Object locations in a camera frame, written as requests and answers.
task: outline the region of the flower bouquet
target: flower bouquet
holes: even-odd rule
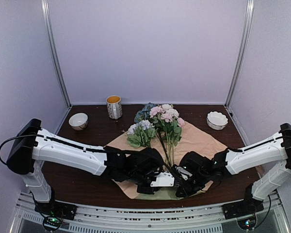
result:
[[[174,147],[181,139],[185,122],[179,112],[170,104],[147,104],[136,114],[135,123],[127,132],[127,140],[132,147],[151,147],[151,139],[160,140],[165,154],[165,162],[174,164]]]

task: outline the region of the scalloped white bowl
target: scalloped white bowl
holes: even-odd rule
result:
[[[207,124],[214,130],[222,130],[228,124],[228,118],[219,112],[210,112],[207,115]]]

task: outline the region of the table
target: table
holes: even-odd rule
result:
[[[91,145],[106,145],[126,131],[137,111],[143,105],[123,105],[123,116],[119,120],[108,117],[105,105],[73,106],[58,135]],[[233,122],[221,105],[175,105],[180,116],[187,122],[209,133],[231,148],[240,148],[243,141]],[[229,124],[222,131],[215,131],[206,123],[207,113],[219,111],[227,115]],[[68,124],[69,118],[83,112],[89,117],[88,127],[74,131]],[[213,184],[207,193],[183,200],[131,200],[111,180],[96,177],[86,171],[60,164],[45,162],[43,173],[54,188],[56,199],[72,203],[114,208],[174,208],[223,203],[243,199],[245,188],[259,179],[255,168],[248,169]]]

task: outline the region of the patterned mug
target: patterned mug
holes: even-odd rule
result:
[[[111,119],[119,119],[122,116],[122,104],[119,96],[109,96],[106,99],[108,114]]]

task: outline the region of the white wall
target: white wall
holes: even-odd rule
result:
[[[33,117],[54,131],[66,112],[56,80],[40,1],[0,0],[0,143]],[[2,151],[7,158],[9,146]],[[0,233],[23,187],[0,163]]]
[[[247,1],[49,1],[74,104],[224,103]]]
[[[250,143],[279,131],[282,123],[291,124],[291,0],[255,1],[231,108]],[[291,225],[291,180],[279,194]]]

